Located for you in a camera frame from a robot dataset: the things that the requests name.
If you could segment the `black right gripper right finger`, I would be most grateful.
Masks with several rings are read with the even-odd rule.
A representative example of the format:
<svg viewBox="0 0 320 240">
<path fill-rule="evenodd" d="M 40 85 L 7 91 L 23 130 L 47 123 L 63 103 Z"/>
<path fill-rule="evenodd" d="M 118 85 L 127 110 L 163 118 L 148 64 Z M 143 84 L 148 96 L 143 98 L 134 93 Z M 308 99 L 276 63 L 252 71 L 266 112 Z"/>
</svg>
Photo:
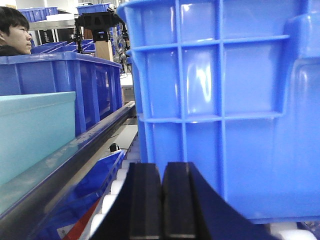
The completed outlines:
<svg viewBox="0 0 320 240">
<path fill-rule="evenodd" d="M 226 203 L 191 162 L 169 162 L 162 182 L 166 240 L 273 240 Z"/>
</svg>

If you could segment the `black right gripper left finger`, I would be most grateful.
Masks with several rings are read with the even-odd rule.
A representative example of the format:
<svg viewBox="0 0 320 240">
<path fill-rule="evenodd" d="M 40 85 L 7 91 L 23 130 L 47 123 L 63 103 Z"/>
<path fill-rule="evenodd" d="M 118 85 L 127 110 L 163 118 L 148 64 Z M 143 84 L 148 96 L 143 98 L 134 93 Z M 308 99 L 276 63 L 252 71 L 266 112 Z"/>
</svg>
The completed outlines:
<svg viewBox="0 0 320 240">
<path fill-rule="evenodd" d="M 131 163 L 112 207 L 91 240 L 160 240 L 162 187 L 154 163 Z"/>
</svg>

